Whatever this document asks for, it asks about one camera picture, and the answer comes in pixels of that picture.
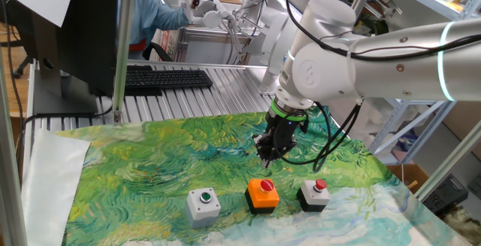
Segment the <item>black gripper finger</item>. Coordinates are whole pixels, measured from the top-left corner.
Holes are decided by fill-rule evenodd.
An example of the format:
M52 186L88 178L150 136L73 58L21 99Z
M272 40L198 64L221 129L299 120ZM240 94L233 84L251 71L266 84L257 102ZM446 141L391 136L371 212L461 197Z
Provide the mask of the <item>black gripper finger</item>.
M268 168L270 168L274 161L280 159L282 156L285 156L289 151L291 151L294 147L297 146L296 142L291 142L286 146L282 147L275 147L274 143L270 143L270 159L268 161Z
M264 169L270 166L270 137L268 133L253 136L254 145L256 147L256 154L261 160L261 165Z

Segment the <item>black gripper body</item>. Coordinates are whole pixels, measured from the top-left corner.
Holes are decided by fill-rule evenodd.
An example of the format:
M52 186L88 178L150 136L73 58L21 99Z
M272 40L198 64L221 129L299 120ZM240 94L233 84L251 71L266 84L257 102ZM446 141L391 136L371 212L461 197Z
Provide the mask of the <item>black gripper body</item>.
M265 139L265 150L269 153L288 153L297 143L294 138L294 131L304 126L304 116L296 114L287 118L278 114L266 114L268 123L265 132L268 137Z

